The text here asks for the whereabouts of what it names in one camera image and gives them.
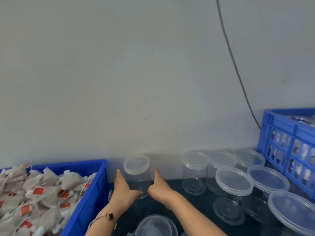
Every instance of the blue plastic crate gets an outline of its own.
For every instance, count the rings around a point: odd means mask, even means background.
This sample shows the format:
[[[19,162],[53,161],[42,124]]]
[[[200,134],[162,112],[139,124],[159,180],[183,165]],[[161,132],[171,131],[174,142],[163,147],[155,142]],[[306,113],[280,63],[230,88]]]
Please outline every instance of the blue plastic crate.
[[[57,175],[62,174],[65,170],[77,172],[81,176],[89,176],[97,172],[63,229],[61,236],[84,236],[89,223],[107,204],[111,186],[107,180],[106,165],[107,160],[88,160],[32,166],[33,170],[41,172],[48,167]]]
[[[315,108],[265,110],[257,151],[315,199],[315,127],[292,115],[312,118]]]

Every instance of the forearm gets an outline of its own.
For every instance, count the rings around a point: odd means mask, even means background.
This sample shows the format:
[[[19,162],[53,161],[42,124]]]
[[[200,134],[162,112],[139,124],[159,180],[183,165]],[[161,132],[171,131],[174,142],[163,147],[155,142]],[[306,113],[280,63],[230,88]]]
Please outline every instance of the forearm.
[[[99,218],[91,225],[85,236],[110,236],[114,229],[115,222],[118,220],[121,213],[118,212],[114,204],[110,202],[96,216],[96,218],[98,218],[111,213],[114,215],[114,220],[109,221],[106,216]]]
[[[170,202],[171,210],[188,236],[226,236],[218,226],[200,213],[178,192],[173,192]]]

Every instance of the person's left hand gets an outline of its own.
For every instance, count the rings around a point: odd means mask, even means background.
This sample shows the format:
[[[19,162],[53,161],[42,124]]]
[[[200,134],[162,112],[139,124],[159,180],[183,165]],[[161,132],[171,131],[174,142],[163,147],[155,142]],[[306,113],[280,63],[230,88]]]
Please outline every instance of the person's left hand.
[[[130,190],[127,182],[121,175],[120,170],[117,170],[114,182],[114,191],[108,203],[114,211],[116,220],[132,205],[136,198],[142,196],[139,190]]]

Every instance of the person's right hand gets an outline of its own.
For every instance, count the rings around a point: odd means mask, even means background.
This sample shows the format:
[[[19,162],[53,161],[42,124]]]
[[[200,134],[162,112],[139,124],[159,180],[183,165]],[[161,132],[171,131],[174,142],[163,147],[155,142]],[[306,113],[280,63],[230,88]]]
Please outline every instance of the person's right hand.
[[[169,209],[175,191],[168,186],[165,180],[163,180],[156,167],[154,167],[154,176],[154,184],[149,187],[148,194]]]

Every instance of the hand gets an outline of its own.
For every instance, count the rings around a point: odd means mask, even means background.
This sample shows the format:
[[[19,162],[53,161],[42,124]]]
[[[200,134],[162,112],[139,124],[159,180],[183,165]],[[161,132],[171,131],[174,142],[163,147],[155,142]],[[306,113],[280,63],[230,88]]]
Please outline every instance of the hand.
[[[148,189],[148,194],[158,202],[164,204],[166,208],[170,209],[172,197],[176,193],[163,180],[159,170],[154,167],[154,184]]]
[[[139,190],[130,190],[127,182],[121,175],[120,170],[117,170],[114,181],[114,191],[108,205],[103,209],[108,208],[113,210],[114,218],[117,220],[135,201],[136,198],[142,196]]]

